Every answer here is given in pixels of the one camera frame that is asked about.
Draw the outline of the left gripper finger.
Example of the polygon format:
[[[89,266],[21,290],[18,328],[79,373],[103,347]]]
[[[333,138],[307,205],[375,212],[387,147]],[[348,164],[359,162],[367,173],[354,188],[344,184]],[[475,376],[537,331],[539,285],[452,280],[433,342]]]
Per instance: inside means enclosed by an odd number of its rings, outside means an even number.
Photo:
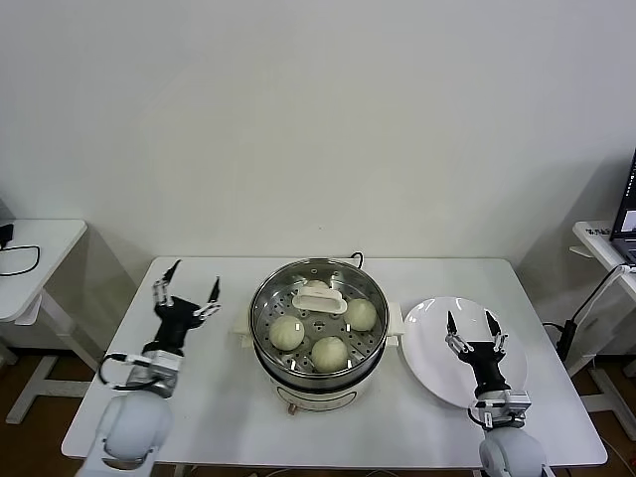
[[[221,278],[218,276],[210,293],[208,302],[193,313],[194,317],[200,320],[207,320],[210,316],[214,315],[222,308],[222,305],[219,303],[220,285]]]
[[[164,272],[162,277],[153,283],[152,292],[155,306],[173,306],[173,299],[169,293],[168,288],[180,262],[181,260],[177,259],[174,264]]]

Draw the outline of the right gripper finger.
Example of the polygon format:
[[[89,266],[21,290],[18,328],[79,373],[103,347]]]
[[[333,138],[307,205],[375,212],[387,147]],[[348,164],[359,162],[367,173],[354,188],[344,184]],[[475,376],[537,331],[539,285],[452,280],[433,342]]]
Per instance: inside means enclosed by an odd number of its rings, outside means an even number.
[[[446,330],[445,342],[455,355],[468,354],[473,351],[473,347],[459,335],[451,311],[447,312]]]
[[[509,335],[502,331],[499,321],[490,311],[486,311],[486,320],[492,336],[494,353],[498,356],[505,356],[505,344]]]

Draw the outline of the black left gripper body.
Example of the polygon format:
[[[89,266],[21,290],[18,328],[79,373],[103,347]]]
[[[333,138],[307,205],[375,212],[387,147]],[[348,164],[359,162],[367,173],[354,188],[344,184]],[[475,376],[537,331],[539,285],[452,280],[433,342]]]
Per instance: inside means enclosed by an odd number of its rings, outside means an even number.
[[[154,312],[161,323],[154,339],[143,347],[142,353],[165,351],[183,356],[187,333],[203,324],[203,320],[194,315],[198,309],[196,304],[176,296],[172,297],[171,306],[157,304]]]

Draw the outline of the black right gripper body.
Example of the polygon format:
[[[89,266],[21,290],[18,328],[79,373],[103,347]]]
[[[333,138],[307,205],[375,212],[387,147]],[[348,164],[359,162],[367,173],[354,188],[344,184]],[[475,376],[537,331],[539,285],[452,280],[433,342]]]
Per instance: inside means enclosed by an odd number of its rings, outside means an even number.
[[[458,359],[469,365],[473,371],[477,384],[474,396],[478,398],[486,393],[509,390],[511,387],[499,369],[499,363],[506,353],[496,351],[493,342],[469,342],[468,345],[470,348],[461,351]]]

